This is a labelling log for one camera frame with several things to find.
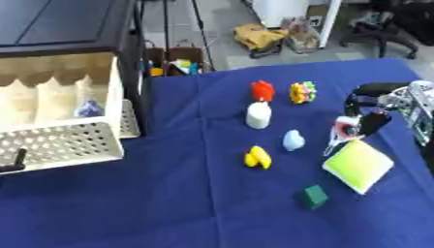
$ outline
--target black cabinet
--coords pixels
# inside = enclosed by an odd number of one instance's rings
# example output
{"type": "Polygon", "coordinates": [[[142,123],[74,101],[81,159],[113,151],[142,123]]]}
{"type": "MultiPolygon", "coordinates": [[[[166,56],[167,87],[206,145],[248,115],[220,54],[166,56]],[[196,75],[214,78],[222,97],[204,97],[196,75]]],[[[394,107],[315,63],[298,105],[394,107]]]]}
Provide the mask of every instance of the black cabinet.
{"type": "Polygon", "coordinates": [[[0,0],[0,30],[0,57],[114,53],[144,131],[138,81],[147,60],[137,0],[0,0]]]}

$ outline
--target light blue toy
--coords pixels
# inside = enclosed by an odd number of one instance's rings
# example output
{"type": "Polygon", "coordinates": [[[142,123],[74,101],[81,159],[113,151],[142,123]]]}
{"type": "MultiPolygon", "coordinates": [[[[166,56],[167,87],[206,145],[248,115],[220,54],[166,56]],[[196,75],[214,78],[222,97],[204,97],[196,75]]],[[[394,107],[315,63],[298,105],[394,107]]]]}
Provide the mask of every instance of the light blue toy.
{"type": "Polygon", "coordinates": [[[283,137],[283,146],[288,151],[294,151],[304,146],[306,141],[297,130],[290,130],[283,137]]]}
{"type": "Polygon", "coordinates": [[[96,117],[104,114],[103,108],[101,108],[95,101],[87,101],[80,108],[76,109],[76,117],[96,117]]]}

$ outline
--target blue tablecloth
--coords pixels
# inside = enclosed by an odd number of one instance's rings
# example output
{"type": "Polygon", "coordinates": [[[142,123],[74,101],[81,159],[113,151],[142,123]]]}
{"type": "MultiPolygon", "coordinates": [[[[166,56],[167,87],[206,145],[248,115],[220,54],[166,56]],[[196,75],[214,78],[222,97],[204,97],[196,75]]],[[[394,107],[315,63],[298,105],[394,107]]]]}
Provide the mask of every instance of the blue tablecloth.
{"type": "Polygon", "coordinates": [[[0,247],[432,247],[434,185],[399,115],[366,140],[395,162],[366,196],[321,169],[329,129],[357,85],[417,78],[385,59],[157,79],[151,135],[125,141],[122,161],[3,178],[0,247]],[[277,89],[260,131],[244,124],[259,79],[277,89]],[[290,105],[290,84],[304,80],[317,100],[290,105]],[[281,145],[290,129],[307,140],[292,153],[281,145]],[[243,165],[254,144],[272,156],[271,170],[243,165]],[[315,184],[330,200],[304,210],[294,194],[315,184]]]}

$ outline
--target yellow bag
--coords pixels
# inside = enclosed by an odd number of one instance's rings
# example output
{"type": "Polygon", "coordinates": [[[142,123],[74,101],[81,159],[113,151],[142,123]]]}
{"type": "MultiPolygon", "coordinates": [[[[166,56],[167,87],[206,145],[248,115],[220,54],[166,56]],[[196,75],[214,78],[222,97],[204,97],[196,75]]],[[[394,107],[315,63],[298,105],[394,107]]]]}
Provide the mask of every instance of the yellow bag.
{"type": "Polygon", "coordinates": [[[233,32],[235,39],[250,50],[264,49],[288,35],[288,30],[267,30],[264,26],[253,23],[235,27],[233,32]]]}

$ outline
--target cardboard box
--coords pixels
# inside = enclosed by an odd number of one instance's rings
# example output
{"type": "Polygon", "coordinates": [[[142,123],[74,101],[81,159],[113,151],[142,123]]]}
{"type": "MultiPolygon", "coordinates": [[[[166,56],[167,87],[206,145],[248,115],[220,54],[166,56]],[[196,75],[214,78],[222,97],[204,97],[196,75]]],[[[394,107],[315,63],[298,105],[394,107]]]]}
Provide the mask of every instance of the cardboard box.
{"type": "Polygon", "coordinates": [[[323,28],[324,22],[326,21],[327,12],[327,4],[311,5],[307,10],[306,18],[309,20],[309,23],[312,27],[315,27],[317,30],[321,30],[323,28]]]}

